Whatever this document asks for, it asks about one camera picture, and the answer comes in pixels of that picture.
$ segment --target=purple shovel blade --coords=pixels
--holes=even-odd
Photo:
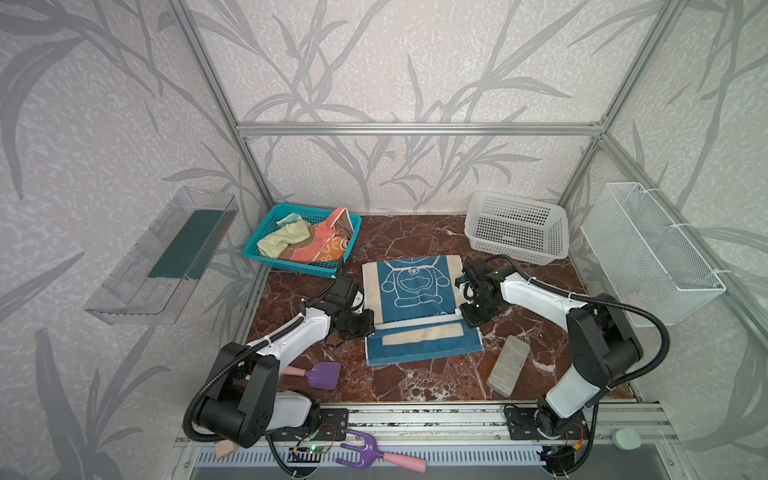
[[[333,390],[339,384],[341,363],[320,362],[311,370],[307,370],[304,376],[310,381],[310,386],[318,390]]]

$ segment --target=white plastic basket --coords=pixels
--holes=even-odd
[[[639,183],[606,184],[581,230],[624,303],[674,325],[725,291],[696,247]],[[635,326],[653,326],[630,314]]]
[[[476,191],[464,234],[475,250],[546,265],[568,256],[568,218],[558,205]]]

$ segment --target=purple toy fork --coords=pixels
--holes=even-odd
[[[352,450],[360,454],[360,461],[357,463],[344,460],[343,458],[337,458],[336,463],[353,468],[359,468],[361,470],[373,465],[377,458],[383,458],[385,462],[393,463],[395,465],[414,470],[416,472],[424,473],[427,469],[427,461],[423,458],[409,457],[407,455],[397,455],[396,453],[382,452],[379,450],[376,444],[376,437],[370,433],[359,432],[357,430],[347,429],[347,433],[362,437],[366,442],[362,445],[350,445],[349,443],[341,444],[341,448]]]

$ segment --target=wall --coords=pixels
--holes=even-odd
[[[592,122],[662,1],[187,3],[239,122]],[[465,211],[481,189],[556,199],[587,143],[486,140],[250,145],[276,201],[381,213]]]
[[[263,212],[164,3],[63,5],[0,7],[0,478],[156,478],[248,328],[240,249]],[[181,185],[241,209],[181,318],[83,311]]]
[[[766,305],[766,2],[688,2],[611,134]],[[599,154],[568,202],[571,255],[590,293],[610,291],[578,228],[603,185]],[[646,355],[657,334],[639,331]],[[670,328],[667,360],[637,380],[658,399],[701,478],[764,478],[768,356],[722,298]]]

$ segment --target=brown marble tabletop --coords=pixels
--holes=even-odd
[[[395,215],[362,218],[360,234],[346,265],[346,275],[362,284],[363,263],[431,255],[458,254],[463,261],[487,257],[469,246],[464,235],[464,217],[456,215]],[[496,260],[498,266],[503,260]],[[569,259],[547,266],[523,263],[538,279],[577,293],[584,289]],[[330,280],[316,276],[273,270],[266,282],[248,341],[258,339],[292,319],[302,298],[311,298]],[[419,400],[503,399],[485,384],[504,340],[517,336],[531,345],[523,366],[514,400],[536,400],[544,395],[571,364],[568,337],[563,329],[520,306],[510,306],[496,320],[480,327],[483,352],[443,359],[404,362],[388,366],[366,364],[365,340],[341,343],[336,334],[308,348],[292,365],[309,369],[317,362],[342,365],[335,390],[327,392],[309,387],[306,379],[284,376],[281,390],[306,392],[323,402],[404,402]],[[631,399],[624,385],[609,395]]]

